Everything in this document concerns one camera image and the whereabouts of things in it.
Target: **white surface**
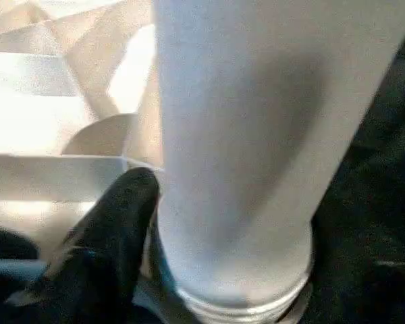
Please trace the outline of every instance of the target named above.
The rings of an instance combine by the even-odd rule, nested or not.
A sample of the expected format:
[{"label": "white surface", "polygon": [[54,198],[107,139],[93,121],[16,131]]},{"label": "white surface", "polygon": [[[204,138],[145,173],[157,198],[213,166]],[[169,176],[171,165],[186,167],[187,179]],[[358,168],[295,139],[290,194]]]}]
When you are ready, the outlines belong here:
[{"label": "white surface", "polygon": [[46,258],[127,168],[120,158],[0,155],[0,227],[28,236]]},{"label": "white surface", "polygon": [[274,302],[308,275],[309,221],[404,36],[405,1],[155,3],[159,232],[178,290]]}]

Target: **white cylinder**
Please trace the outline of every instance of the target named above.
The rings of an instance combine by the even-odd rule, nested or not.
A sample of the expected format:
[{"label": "white cylinder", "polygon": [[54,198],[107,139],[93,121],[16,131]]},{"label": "white cylinder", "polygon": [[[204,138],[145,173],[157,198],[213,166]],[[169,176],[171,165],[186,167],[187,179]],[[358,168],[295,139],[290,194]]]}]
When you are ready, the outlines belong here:
[{"label": "white cylinder", "polygon": [[310,220],[405,30],[405,1],[155,1],[165,258],[203,321],[280,316]]}]

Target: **white pipe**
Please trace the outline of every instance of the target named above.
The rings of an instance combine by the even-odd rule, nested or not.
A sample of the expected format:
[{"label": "white pipe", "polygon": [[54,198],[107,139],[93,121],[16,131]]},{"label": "white pipe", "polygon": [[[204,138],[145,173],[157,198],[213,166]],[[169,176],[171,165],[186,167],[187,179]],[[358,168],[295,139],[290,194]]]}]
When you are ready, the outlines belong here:
[{"label": "white pipe", "polygon": [[405,1],[155,9],[175,288],[207,323],[277,318],[308,279],[309,222],[402,40]]}]

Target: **white plastic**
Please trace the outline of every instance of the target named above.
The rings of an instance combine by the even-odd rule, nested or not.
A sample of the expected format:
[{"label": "white plastic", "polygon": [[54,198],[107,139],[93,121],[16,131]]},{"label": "white plastic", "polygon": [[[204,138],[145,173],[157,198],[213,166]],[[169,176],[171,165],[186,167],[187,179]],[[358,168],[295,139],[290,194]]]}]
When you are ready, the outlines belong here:
[{"label": "white plastic", "polygon": [[309,275],[309,222],[404,36],[405,1],[155,4],[176,289],[207,323],[267,305],[275,319]]}]

